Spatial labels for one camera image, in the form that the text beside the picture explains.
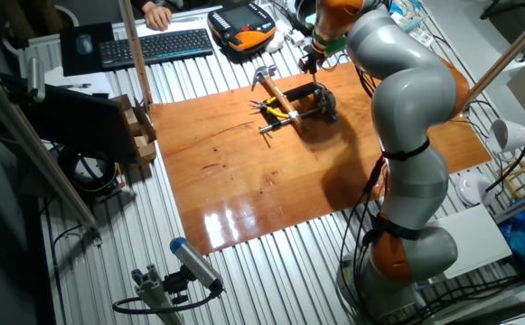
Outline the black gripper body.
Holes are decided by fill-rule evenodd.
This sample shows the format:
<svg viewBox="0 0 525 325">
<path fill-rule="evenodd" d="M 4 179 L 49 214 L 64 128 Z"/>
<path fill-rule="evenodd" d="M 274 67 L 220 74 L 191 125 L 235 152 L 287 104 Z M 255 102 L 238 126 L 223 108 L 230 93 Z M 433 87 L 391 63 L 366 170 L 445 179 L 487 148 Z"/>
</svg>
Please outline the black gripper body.
<svg viewBox="0 0 525 325">
<path fill-rule="evenodd" d="M 301 68 L 317 68 L 324 61 L 324 55 L 322 52 L 317 52 L 313 48 L 310 48 L 309 52 L 300 59 Z"/>
</svg>

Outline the person's bare hand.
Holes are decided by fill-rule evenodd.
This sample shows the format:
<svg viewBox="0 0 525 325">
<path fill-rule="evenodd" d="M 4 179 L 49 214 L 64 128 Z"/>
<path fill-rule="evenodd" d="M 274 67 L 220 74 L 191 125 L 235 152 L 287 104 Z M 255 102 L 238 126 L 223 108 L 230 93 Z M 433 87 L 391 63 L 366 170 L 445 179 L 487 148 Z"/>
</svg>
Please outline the person's bare hand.
<svg viewBox="0 0 525 325">
<path fill-rule="evenodd" d="M 162 6 L 156 5 L 154 2 L 147 2 L 142 7 L 142 12 L 145 17 L 145 24 L 148 28 L 165 31 L 169 27 L 172 20 L 172 12 Z"/>
</svg>

